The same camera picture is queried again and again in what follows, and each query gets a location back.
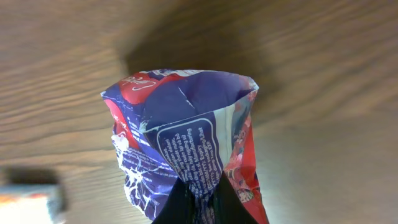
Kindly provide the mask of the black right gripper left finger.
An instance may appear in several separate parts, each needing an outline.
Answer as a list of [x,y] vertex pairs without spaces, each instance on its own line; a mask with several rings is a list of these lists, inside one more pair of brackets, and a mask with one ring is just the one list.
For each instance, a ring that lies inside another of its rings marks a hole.
[[177,179],[169,197],[152,224],[193,224],[195,197],[189,185]]

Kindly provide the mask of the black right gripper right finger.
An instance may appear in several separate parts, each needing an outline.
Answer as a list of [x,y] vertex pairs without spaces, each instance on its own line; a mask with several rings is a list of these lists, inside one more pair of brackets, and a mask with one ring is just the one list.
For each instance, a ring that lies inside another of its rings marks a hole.
[[216,224],[257,224],[240,202],[224,172],[213,193],[213,210]]

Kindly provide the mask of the red purple snack pack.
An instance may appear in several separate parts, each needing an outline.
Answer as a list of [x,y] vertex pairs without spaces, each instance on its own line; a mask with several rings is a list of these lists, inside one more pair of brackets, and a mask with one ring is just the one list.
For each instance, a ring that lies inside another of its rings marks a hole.
[[249,214],[267,224],[251,121],[258,89],[235,73],[165,69],[102,92],[127,200],[153,222],[181,179],[195,197],[194,223],[215,223],[213,193],[224,172]]

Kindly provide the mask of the orange small snack box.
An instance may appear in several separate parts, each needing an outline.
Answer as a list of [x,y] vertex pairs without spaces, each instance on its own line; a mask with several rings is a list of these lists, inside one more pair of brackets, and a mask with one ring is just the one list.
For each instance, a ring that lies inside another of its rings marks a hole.
[[64,224],[63,203],[57,185],[2,185],[1,224]]

